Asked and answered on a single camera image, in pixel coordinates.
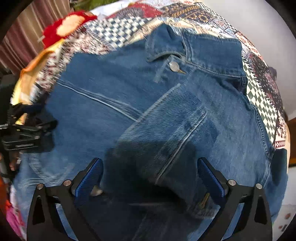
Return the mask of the patchwork patterned bedspread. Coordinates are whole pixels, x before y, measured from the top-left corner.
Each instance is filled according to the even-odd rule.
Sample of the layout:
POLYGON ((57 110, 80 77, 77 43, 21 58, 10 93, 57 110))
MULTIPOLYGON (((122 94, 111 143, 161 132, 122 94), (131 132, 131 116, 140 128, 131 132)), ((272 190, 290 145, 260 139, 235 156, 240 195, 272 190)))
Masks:
POLYGON ((247 98, 257 107, 273 146, 286 147, 289 131, 280 92, 269 66, 247 37, 198 1, 139 1, 102 20, 87 21, 45 50, 49 59, 37 71, 29 92, 30 102, 51 91, 75 53, 106 54, 143 39, 161 24, 168 24, 176 33, 186 29, 195 34, 239 40, 248 80, 247 98))

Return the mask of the colourful fleece blanket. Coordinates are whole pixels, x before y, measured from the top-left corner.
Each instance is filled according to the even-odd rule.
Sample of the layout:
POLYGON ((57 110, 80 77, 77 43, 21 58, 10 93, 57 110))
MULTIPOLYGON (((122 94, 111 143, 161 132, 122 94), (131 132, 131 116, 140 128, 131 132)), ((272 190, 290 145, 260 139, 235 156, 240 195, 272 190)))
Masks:
POLYGON ((43 32, 45 49, 21 71, 10 103, 29 104, 33 102, 33 95, 39 87, 49 90, 52 83, 51 76, 57 69, 61 45, 84 23, 96 19, 97 16, 89 11, 75 11, 46 27, 43 32))

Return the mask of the blue denim jacket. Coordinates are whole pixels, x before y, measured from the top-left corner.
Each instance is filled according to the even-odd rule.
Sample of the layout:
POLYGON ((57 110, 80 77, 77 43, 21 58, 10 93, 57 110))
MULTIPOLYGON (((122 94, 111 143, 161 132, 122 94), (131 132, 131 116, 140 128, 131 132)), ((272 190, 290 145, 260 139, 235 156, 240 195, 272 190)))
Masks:
POLYGON ((276 219, 287 153, 246 96, 241 54, 237 39, 165 24, 105 55, 74 54, 46 105, 57 127, 21 155, 23 219, 39 183, 59 185, 100 158, 103 193, 81 211, 102 240, 197 240, 219 210, 201 157, 240 185, 261 184, 276 219))

